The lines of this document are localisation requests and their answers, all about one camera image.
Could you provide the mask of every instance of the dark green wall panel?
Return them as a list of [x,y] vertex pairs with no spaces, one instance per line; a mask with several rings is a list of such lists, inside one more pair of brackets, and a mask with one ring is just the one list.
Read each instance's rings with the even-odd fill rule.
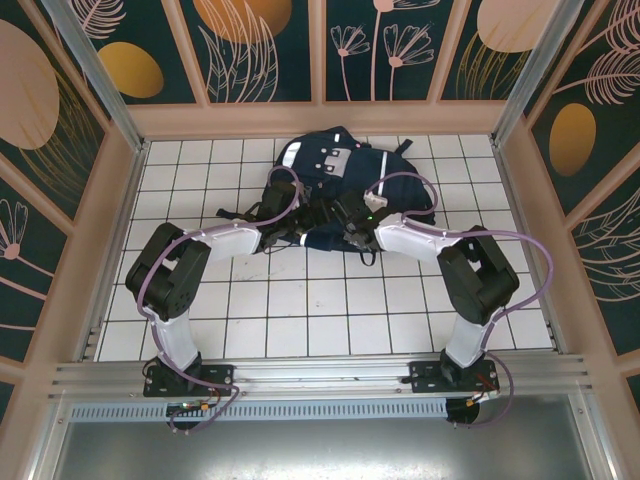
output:
[[[616,8],[627,6],[633,5],[610,2],[532,127],[565,213],[640,140],[640,38],[627,33],[626,40],[635,47],[614,48],[622,42],[619,32],[626,31],[615,28],[622,25]],[[637,26],[637,3],[635,9],[635,16],[627,18]]]
[[640,169],[573,230],[619,355],[640,348]]
[[[16,48],[13,66],[4,65],[2,68],[14,68],[20,74],[26,71],[33,72],[34,65],[29,62],[35,60],[32,59],[31,54],[41,54],[41,50],[52,70],[49,70],[48,65],[39,64],[35,65],[36,70],[44,68],[55,76],[59,95],[57,123],[46,143],[36,149],[27,148],[24,144],[16,142],[14,138],[2,137],[0,133],[0,153],[65,214],[74,218],[104,138],[104,130],[15,0],[3,3],[0,9],[0,27],[4,32],[14,32],[13,27],[17,27],[37,44],[30,54],[23,52],[25,48],[23,44],[28,42],[21,42],[23,44],[14,46]],[[25,102],[24,108],[20,106],[20,110],[25,114],[24,118],[28,120],[28,123],[24,124],[26,135],[32,135],[33,132],[42,128],[42,109],[52,108],[51,104],[43,105],[41,100],[44,93],[41,86],[32,83],[37,80],[37,78],[22,80],[23,88],[31,99]],[[5,110],[0,112],[0,115],[11,115],[11,113]]]
[[256,7],[256,17],[260,13],[257,7],[264,9],[268,5],[268,12],[262,12],[267,21],[263,25],[259,19],[255,24],[238,21],[235,25],[246,28],[235,31],[231,31],[231,24],[234,18],[239,18],[235,5],[239,7],[240,2],[227,4],[230,14],[225,13],[222,3],[199,1],[201,11],[209,8],[212,17],[229,27],[226,31],[219,27],[214,32],[213,23],[203,19],[193,0],[180,1],[209,100],[212,103],[311,101],[307,0],[249,1],[250,10],[252,5]]
[[0,356],[22,362],[67,237],[0,180]]
[[[404,3],[420,8],[403,9],[401,3],[379,13],[370,0],[327,1],[327,101],[372,100],[372,84],[375,100],[426,100],[452,4],[418,0]],[[401,66],[392,68],[394,58]]]

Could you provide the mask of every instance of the grout line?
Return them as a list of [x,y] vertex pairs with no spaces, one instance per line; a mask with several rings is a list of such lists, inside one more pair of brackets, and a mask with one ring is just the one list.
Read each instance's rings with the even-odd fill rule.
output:
[[391,320],[389,320],[389,301],[387,300],[387,281],[384,276],[384,261],[382,260],[382,253],[378,255],[380,257],[380,270],[382,271],[382,291],[384,292],[384,306],[385,314],[387,317],[387,331],[389,332],[389,350],[393,353],[393,340],[391,339]]
[[347,318],[347,346],[349,347],[349,355],[351,355],[351,322],[349,320],[349,294],[347,293],[347,258],[344,252],[342,252],[342,264],[344,266],[344,275],[342,280],[344,280],[344,308],[346,311],[345,316]]
[[427,292],[424,289],[424,282],[422,281],[422,265],[418,262],[418,269],[420,270],[420,285],[422,286],[422,300],[424,300],[425,315],[427,317],[427,327],[429,327],[429,339],[431,340],[431,351],[435,352],[436,347],[433,343],[433,332],[431,331],[431,318],[429,317],[429,305],[427,305]]

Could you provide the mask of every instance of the navy blue backpack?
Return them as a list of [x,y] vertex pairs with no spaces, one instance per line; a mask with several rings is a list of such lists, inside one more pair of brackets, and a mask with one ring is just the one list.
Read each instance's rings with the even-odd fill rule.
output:
[[[410,145],[411,141],[405,141],[395,152],[371,148],[353,138],[344,127],[334,127],[293,139],[275,164],[290,167],[298,174],[311,201],[318,198],[335,200],[348,191],[364,195],[365,190],[390,173],[417,173],[416,168],[402,158],[402,152]],[[290,182],[291,175],[277,170],[272,180]],[[398,212],[427,210],[433,206],[422,182],[415,177],[389,179],[373,193],[385,197],[389,207]],[[415,220],[435,225],[433,213],[415,217]],[[304,244],[319,250],[360,251],[343,236],[342,225],[334,220],[309,231]]]

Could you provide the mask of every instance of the pink line drawing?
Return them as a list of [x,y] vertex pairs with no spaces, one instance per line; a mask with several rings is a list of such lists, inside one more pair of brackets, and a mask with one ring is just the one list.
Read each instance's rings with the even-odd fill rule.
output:
[[362,31],[362,26],[346,27],[344,32],[340,26],[336,26],[331,29],[331,39],[338,51],[338,55],[340,55],[342,82],[344,84],[344,91],[347,95],[347,101],[349,102],[351,101],[351,94],[349,93],[349,84],[347,82],[344,59],[351,55],[359,55],[361,53],[368,52],[371,49],[371,45],[369,42],[365,42],[366,38],[366,35]]
[[393,100],[396,68],[419,65],[433,60],[433,48],[427,49],[431,43],[431,37],[427,33],[428,30],[428,26],[422,28],[408,26],[398,37],[397,24],[385,27],[383,32],[384,46],[387,51],[387,57],[389,57],[389,65],[391,65],[389,100]]

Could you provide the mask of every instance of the metal bracket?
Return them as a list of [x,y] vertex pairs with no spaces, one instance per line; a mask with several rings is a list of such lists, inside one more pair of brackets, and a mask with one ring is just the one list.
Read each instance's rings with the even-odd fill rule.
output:
[[458,385],[452,385],[444,378],[439,361],[411,362],[409,377],[403,378],[402,383],[410,383],[413,393],[468,392],[472,395],[487,388],[500,389],[496,365],[491,360],[477,362]]
[[[203,365],[199,378],[204,382],[233,385],[233,365]],[[150,366],[146,370],[144,390],[142,394],[146,398],[170,398],[170,397],[210,397],[211,392],[207,387],[195,385],[189,392],[184,386],[167,381],[162,367]],[[231,390],[218,389],[221,397],[231,395]]]

